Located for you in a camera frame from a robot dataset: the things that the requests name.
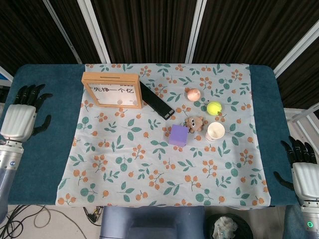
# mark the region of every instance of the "tennis ball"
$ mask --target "tennis ball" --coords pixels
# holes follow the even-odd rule
[[[221,112],[221,104],[220,102],[210,102],[207,105],[207,112],[212,115],[212,116],[216,116]]]

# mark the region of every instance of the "floral tablecloth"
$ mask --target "floral tablecloth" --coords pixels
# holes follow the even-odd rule
[[[176,112],[164,120],[145,103],[100,108],[84,90],[57,205],[269,206],[249,65],[87,64],[86,71],[139,74]],[[191,88],[200,89],[199,101],[187,99]],[[222,104],[220,115],[206,112],[210,101]],[[169,145],[171,126],[188,116],[204,116],[203,131],[189,133],[184,147]],[[212,143],[205,133],[214,121],[226,134]]]

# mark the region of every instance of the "purple cube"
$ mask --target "purple cube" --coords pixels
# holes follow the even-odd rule
[[[184,147],[187,143],[188,128],[173,124],[169,135],[169,144]]]

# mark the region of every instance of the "picture frame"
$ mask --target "picture frame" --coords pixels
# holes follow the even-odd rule
[[[81,81],[99,107],[142,108],[137,74],[84,72]]]

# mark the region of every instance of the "paper cup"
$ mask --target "paper cup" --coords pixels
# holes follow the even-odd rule
[[[219,122],[213,122],[208,126],[206,139],[208,141],[214,141],[221,138],[225,134],[224,126]]]

